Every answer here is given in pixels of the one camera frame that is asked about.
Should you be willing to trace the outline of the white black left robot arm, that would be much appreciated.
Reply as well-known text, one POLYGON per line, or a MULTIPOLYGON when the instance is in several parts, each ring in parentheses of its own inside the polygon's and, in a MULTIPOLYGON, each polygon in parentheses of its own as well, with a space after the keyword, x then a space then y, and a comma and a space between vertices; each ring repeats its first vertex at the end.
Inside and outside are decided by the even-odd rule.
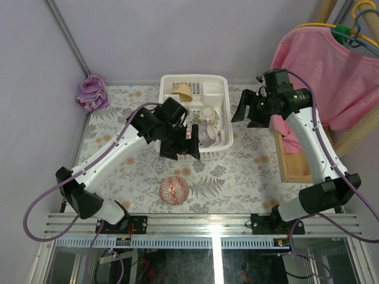
POLYGON ((164 103, 145 103, 126 119, 124 127, 100 150, 73 169, 61 167, 56 172, 59 190, 78 218, 95 217, 109 224, 116 233, 124 233, 130 225, 130 216, 117 201, 105 199, 95 191, 109 172, 132 152, 160 142, 159 155, 177 160, 188 154, 199 160, 200 130, 198 124, 185 120, 187 109, 168 98, 164 103))

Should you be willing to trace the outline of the red patterned ceramic bowl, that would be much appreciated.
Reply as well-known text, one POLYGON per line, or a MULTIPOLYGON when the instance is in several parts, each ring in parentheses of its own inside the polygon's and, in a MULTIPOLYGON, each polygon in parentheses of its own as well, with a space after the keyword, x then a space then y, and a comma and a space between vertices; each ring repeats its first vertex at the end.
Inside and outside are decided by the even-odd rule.
POLYGON ((185 138, 187 140, 192 139, 192 125, 187 125, 186 126, 186 136, 185 136, 185 138))

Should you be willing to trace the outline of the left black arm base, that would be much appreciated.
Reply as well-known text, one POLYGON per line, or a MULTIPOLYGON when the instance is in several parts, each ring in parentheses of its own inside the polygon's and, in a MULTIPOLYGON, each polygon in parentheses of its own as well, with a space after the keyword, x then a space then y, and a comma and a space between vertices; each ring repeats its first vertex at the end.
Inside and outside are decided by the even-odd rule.
POLYGON ((145 235, 147 231, 147 216, 130 215, 122 204, 116 204, 123 210, 124 217, 116 225, 104 222, 102 228, 97 225, 95 232, 100 234, 128 234, 130 237, 133 235, 145 235))

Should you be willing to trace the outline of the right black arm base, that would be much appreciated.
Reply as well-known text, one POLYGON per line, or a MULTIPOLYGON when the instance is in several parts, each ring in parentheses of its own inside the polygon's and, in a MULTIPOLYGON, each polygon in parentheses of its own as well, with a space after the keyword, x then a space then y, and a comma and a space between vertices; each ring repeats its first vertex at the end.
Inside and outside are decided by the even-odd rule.
POLYGON ((269 214, 251 214, 250 219, 245 222, 245 227, 252 230, 253 235, 305 235, 302 221, 297 224, 296 220, 305 212, 302 209, 289 209, 277 205, 269 214))

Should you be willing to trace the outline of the yellow flower ceramic bowl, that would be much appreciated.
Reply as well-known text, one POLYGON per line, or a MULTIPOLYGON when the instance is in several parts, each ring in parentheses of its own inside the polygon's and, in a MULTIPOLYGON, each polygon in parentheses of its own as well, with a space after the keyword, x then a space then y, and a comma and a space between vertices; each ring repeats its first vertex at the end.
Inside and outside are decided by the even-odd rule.
POLYGON ((198 124, 206 123, 216 127, 219 124, 219 115, 212 107, 205 106, 199 110, 196 122, 198 124))

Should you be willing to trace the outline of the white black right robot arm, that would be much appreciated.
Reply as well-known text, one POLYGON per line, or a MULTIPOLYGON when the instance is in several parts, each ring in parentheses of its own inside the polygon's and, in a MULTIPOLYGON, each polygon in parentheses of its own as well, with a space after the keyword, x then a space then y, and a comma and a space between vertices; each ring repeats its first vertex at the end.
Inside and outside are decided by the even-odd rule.
POLYGON ((291 222, 327 209, 345 205, 359 188, 358 174, 350 174, 336 155, 319 120, 313 91, 309 85, 295 89, 285 69, 264 73, 265 95, 243 90, 232 122, 250 120, 249 128, 267 128, 273 115, 279 115, 294 131, 309 165, 313 186, 298 197, 273 207, 270 226, 284 233, 291 222))

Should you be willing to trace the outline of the tan bowl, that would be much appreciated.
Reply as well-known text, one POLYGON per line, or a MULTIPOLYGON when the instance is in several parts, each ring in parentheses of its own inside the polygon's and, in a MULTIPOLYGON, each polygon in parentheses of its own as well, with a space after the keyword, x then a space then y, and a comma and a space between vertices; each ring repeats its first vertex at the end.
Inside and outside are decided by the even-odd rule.
POLYGON ((193 92, 190 86, 179 84, 171 92, 172 95, 178 95, 181 102, 192 102, 193 92))

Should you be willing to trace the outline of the purple glass bowl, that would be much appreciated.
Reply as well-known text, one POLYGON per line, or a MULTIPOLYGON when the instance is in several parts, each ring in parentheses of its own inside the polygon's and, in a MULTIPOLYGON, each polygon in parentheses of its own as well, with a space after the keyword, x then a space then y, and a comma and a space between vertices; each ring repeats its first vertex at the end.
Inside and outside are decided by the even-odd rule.
POLYGON ((215 126, 207 123, 198 124, 198 139, 203 147, 211 147, 217 138, 217 129, 215 126))

